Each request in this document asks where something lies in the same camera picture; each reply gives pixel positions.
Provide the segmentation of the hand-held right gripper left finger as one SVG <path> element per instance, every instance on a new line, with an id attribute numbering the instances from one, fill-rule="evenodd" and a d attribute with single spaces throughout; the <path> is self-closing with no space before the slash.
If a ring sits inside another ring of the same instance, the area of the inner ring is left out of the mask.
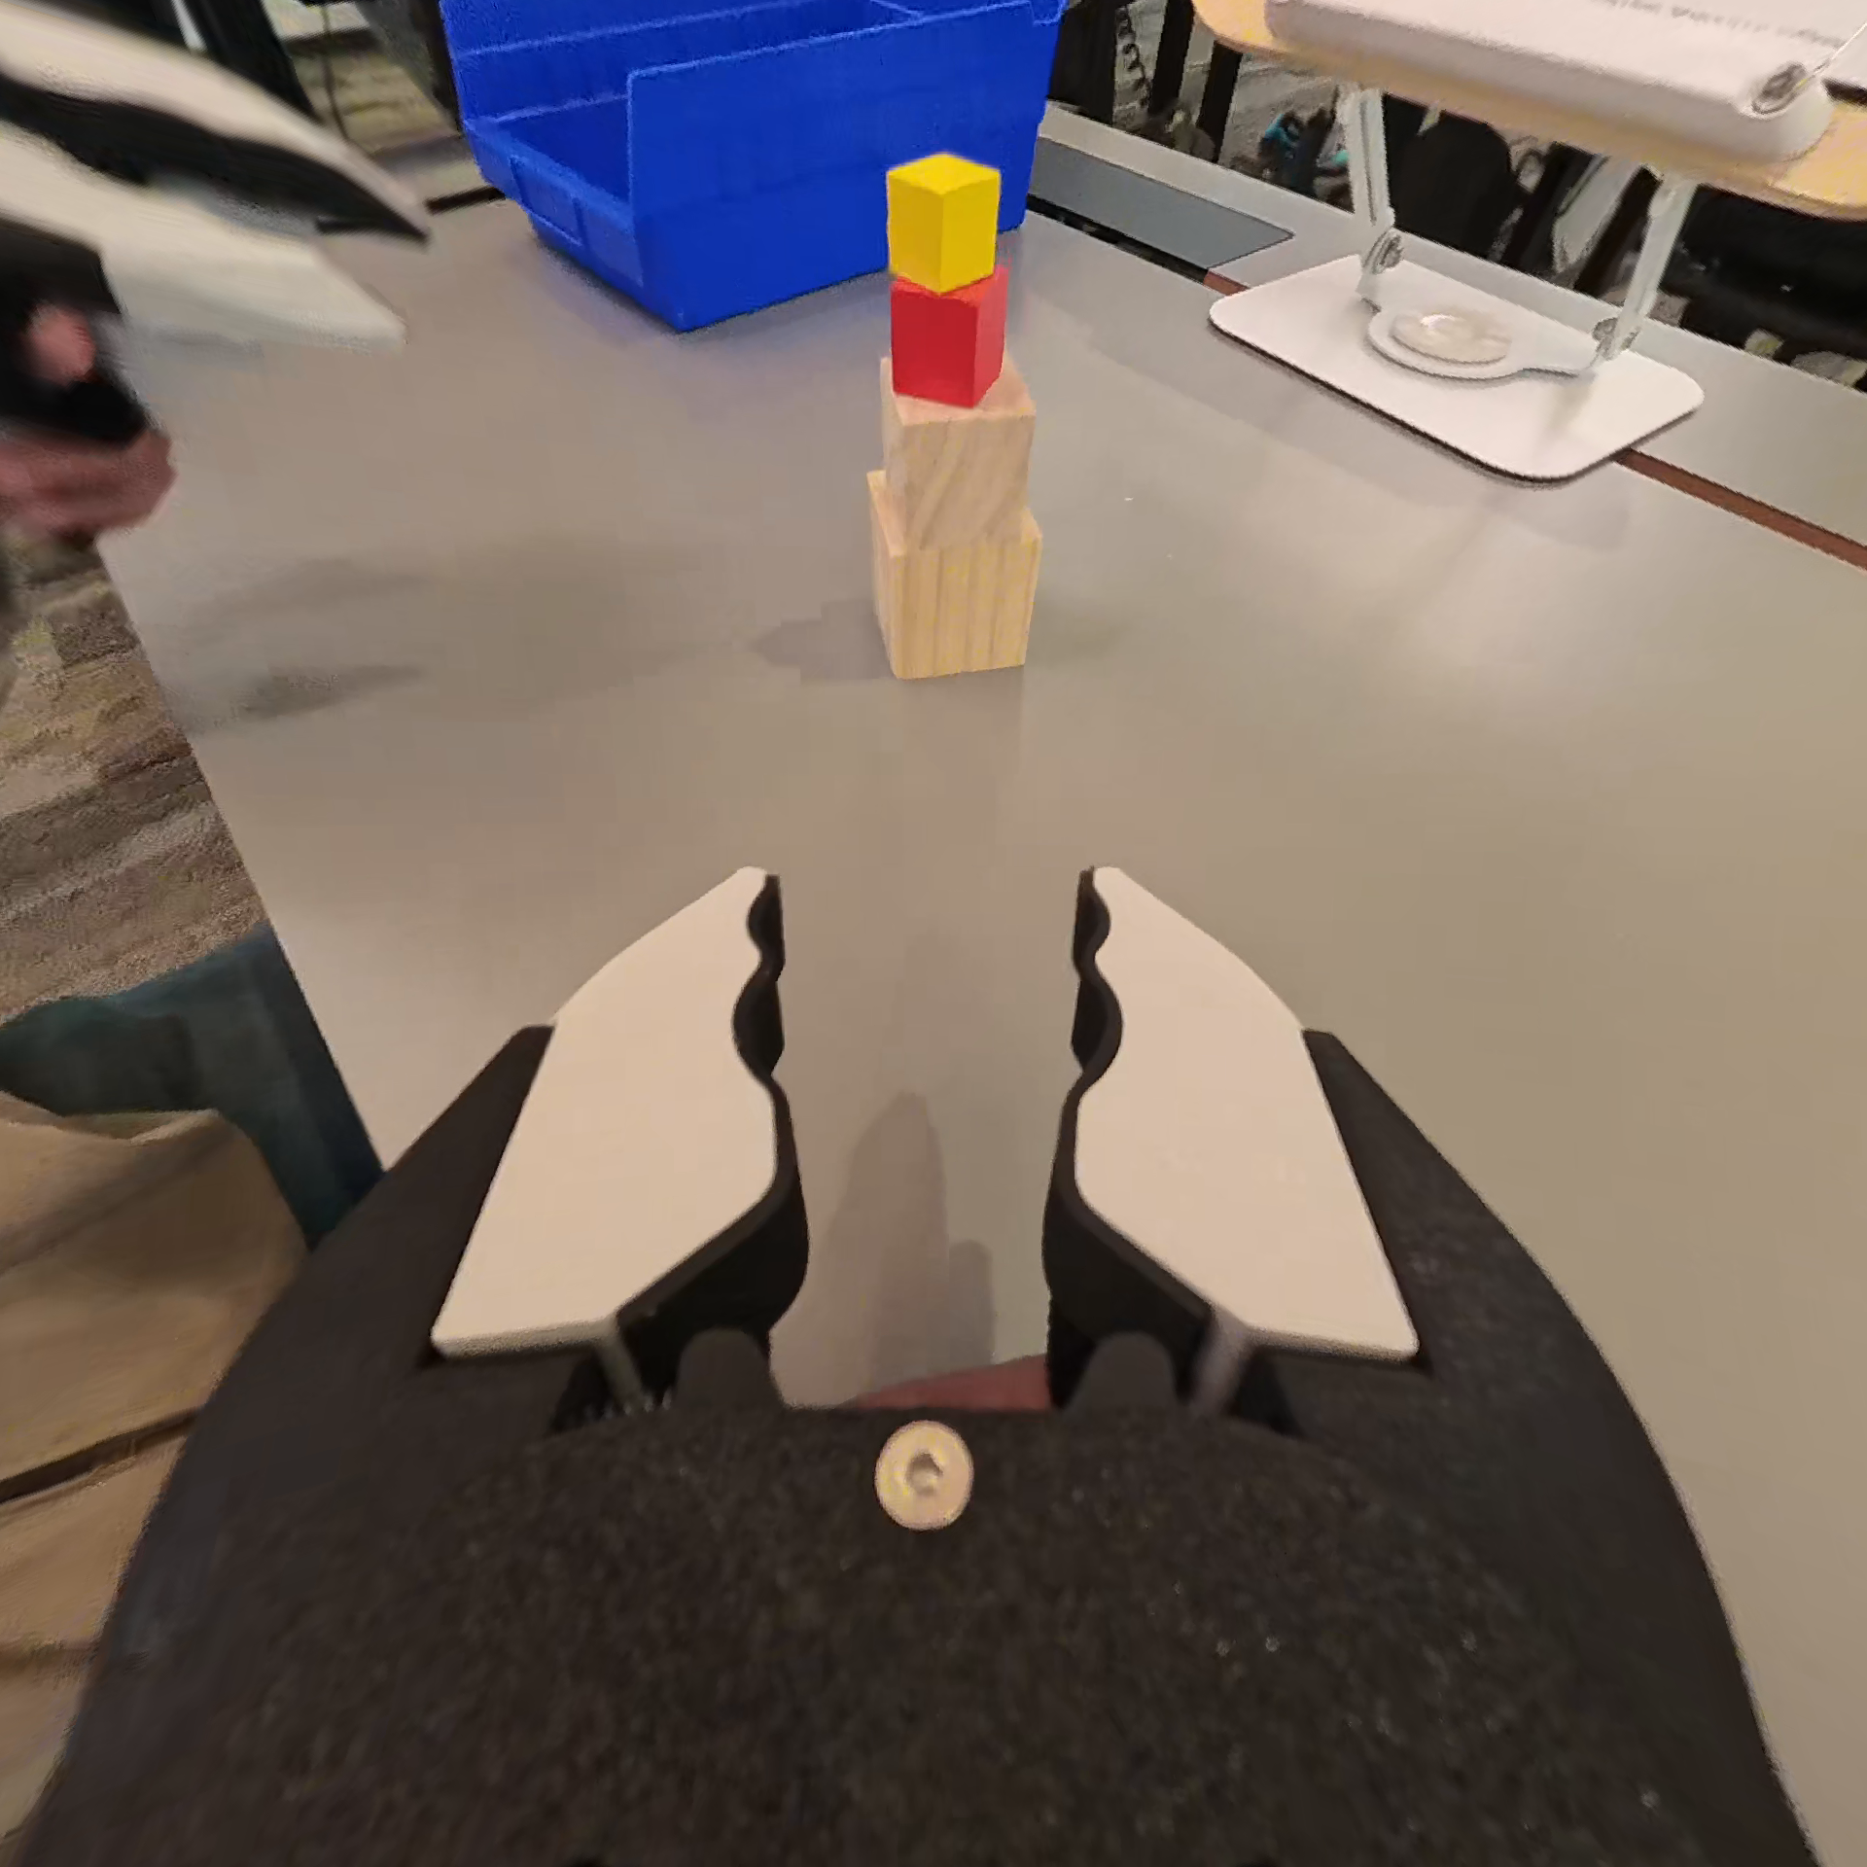
<path id="1" fill-rule="evenodd" d="M 434 1321 L 449 1363 L 770 1352 L 809 1222 L 788 1095 L 776 874 L 738 870 L 600 966 L 542 1060 Z"/>

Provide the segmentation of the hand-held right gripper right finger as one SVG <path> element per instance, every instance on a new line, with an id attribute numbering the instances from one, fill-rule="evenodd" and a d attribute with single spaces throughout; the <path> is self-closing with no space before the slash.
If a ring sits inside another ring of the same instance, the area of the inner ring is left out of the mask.
<path id="1" fill-rule="evenodd" d="M 1072 1344 L 1152 1339 L 1171 1366 L 1262 1350 L 1412 1363 L 1398 1286 L 1299 1015 L 1120 870 L 1080 876 L 1078 1000 L 1042 1213 Z"/>

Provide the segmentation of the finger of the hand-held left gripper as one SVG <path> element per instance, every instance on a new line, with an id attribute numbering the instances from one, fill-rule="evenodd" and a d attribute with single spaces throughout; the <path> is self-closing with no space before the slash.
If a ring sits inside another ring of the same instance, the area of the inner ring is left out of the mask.
<path id="1" fill-rule="evenodd" d="M 2 137 L 2 212 L 94 250 L 119 305 L 112 317 L 153 335 L 364 352 L 404 341 L 399 313 L 304 226 L 94 173 L 23 132 Z"/>
<path id="2" fill-rule="evenodd" d="M 341 135 L 221 64 L 94 15 L 2 4 L 2 121 L 112 179 L 188 179 L 318 226 L 430 238 L 420 198 Z"/>

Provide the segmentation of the blue plastic bin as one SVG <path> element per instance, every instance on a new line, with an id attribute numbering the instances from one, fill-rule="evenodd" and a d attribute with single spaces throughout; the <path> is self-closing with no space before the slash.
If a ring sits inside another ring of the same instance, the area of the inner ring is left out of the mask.
<path id="1" fill-rule="evenodd" d="M 888 263 L 934 153 L 1024 216 L 1058 2 L 448 2 L 458 114 L 541 243 L 676 332 Z"/>

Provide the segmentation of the large wooden cube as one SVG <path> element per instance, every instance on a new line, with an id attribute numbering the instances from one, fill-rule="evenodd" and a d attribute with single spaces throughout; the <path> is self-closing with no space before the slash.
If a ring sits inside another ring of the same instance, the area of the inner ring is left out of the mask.
<path id="1" fill-rule="evenodd" d="M 867 484 L 871 591 L 892 673 L 912 682 L 1023 666 L 1042 561 L 1034 512 L 1024 506 L 1006 536 L 912 546 L 886 472 L 871 468 Z"/>

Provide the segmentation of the yellow wooden cube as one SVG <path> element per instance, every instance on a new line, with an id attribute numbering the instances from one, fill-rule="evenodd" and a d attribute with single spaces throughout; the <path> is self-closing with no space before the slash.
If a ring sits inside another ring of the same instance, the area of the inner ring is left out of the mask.
<path id="1" fill-rule="evenodd" d="M 950 296 L 997 268 L 1000 175 L 957 153 L 903 162 L 886 175 L 890 271 Z"/>

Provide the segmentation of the red wooden cube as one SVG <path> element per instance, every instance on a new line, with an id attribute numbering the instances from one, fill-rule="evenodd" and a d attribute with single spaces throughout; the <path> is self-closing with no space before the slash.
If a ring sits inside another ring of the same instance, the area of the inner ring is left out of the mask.
<path id="1" fill-rule="evenodd" d="M 1008 358 L 1010 282 L 1008 264 L 946 293 L 906 276 L 894 278 L 894 394 L 946 407 L 980 407 Z"/>

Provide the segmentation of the medium wooden cube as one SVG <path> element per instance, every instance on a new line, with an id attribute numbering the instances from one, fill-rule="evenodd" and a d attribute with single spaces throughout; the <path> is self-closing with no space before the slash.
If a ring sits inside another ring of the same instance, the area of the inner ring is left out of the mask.
<path id="1" fill-rule="evenodd" d="M 883 481 L 907 548 L 1006 544 L 1029 518 L 1036 403 L 1008 361 L 977 407 L 942 404 L 897 387 L 883 358 Z"/>

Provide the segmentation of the person's left hand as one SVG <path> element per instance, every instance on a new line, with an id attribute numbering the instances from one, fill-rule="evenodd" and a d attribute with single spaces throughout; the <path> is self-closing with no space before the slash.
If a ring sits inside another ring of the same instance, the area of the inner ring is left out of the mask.
<path id="1" fill-rule="evenodd" d="M 89 323 L 61 307 L 40 307 L 23 332 L 23 358 L 49 384 L 85 380 L 101 361 Z M 68 544 L 145 524 L 177 482 L 172 440 L 161 430 L 134 443 L 2 426 L 2 518 L 23 538 Z"/>

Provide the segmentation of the white folding stand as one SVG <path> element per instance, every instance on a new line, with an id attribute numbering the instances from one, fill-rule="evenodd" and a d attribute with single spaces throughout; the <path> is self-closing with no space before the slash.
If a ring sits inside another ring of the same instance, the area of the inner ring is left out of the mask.
<path id="1" fill-rule="evenodd" d="M 1212 327 L 1513 482 L 1570 482 L 1688 421 L 1689 373 L 1636 338 L 1704 184 L 1659 178 L 1619 308 L 1580 330 L 1409 257 L 1386 153 L 1386 93 L 1340 88 L 1361 251 L 1220 298 Z"/>

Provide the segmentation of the black office chair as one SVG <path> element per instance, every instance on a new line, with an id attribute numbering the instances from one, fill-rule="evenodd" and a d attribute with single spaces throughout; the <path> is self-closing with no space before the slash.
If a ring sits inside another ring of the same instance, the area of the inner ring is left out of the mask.
<path id="1" fill-rule="evenodd" d="M 1656 178 L 1575 146 L 1508 139 L 1446 109 L 1386 98 L 1403 232 L 1619 300 Z M 1653 315 L 1749 356 L 1864 390 L 1865 224 L 1700 190 Z"/>

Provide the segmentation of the wooden display board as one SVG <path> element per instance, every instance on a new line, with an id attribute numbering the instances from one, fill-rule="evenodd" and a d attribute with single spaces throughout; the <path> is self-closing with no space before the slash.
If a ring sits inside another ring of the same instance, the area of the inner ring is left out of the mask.
<path id="1" fill-rule="evenodd" d="M 1212 38 L 1808 218 L 1865 216 L 1864 4 L 1198 2 Z"/>

